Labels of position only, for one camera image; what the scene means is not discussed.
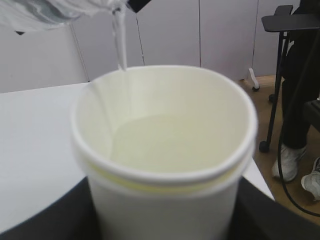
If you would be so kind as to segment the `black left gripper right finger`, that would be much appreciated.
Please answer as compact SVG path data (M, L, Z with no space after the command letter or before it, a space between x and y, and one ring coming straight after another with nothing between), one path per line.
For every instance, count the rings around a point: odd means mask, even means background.
M229 240L319 240L320 227L240 180Z

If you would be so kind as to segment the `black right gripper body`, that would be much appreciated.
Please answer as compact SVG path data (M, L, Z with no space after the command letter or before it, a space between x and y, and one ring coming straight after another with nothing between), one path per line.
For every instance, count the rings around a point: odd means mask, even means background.
M128 0L127 7L134 13L142 10L151 0Z

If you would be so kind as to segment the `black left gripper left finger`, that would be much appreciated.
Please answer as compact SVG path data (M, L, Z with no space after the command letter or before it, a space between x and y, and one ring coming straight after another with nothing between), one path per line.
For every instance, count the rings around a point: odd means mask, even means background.
M48 208L0 234L2 240L101 240L85 177Z

